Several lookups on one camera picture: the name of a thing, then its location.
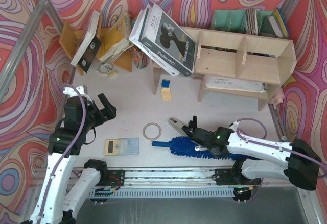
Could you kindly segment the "beige masking tape roll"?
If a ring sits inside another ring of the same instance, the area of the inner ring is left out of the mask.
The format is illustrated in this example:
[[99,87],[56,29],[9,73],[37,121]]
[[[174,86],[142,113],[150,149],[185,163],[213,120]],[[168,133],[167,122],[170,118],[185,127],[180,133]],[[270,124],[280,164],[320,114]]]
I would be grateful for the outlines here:
[[161,137],[162,129],[157,123],[151,122],[143,127],[143,137],[149,141],[157,140]]

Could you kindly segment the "blue fluffy duster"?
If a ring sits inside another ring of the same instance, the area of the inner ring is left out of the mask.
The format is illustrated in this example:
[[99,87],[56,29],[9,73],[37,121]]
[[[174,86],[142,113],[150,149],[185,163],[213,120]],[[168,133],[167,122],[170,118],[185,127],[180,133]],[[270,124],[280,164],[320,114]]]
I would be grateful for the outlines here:
[[240,154],[222,154],[221,156],[215,157],[208,150],[197,151],[195,147],[198,145],[194,143],[189,137],[174,137],[169,142],[163,141],[152,141],[152,146],[154,147],[167,147],[171,150],[171,154],[177,156],[185,156],[190,158],[200,158],[200,159],[252,159],[259,160],[254,157],[240,155]]

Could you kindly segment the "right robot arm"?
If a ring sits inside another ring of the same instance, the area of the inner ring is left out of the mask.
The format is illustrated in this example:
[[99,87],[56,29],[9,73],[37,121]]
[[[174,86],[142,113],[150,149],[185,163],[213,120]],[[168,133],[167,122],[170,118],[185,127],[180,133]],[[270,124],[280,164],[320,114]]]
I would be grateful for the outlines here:
[[215,157],[241,155],[233,166],[236,181],[272,178],[288,180],[294,186],[314,191],[324,167],[320,157],[303,140],[269,141],[247,135],[236,120],[214,132],[196,128],[191,139]]

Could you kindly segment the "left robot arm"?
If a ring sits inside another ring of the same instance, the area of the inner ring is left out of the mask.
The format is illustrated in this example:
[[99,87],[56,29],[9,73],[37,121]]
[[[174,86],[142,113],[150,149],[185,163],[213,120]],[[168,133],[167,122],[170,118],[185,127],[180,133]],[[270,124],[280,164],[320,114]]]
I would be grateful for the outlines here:
[[67,190],[81,147],[88,145],[90,130],[116,117],[116,107],[104,94],[99,94],[103,109],[86,97],[71,96],[66,104],[68,113],[49,137],[46,174],[38,202],[26,223],[75,223],[78,213],[96,185],[109,180],[107,164],[90,159],[70,191]]

